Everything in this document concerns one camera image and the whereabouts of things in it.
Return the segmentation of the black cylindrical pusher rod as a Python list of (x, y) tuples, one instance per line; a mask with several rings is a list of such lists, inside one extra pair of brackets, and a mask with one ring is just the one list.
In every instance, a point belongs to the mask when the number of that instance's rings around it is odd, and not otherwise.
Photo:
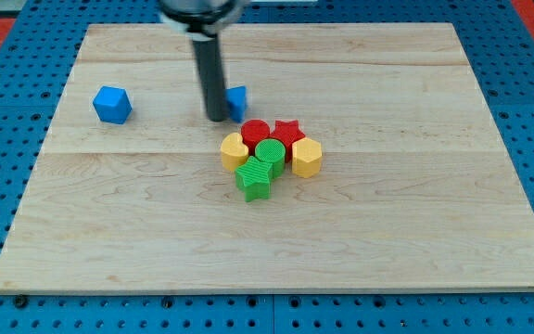
[(195, 33), (192, 46), (206, 116), (212, 122), (223, 122), (228, 118), (228, 105), (219, 36)]

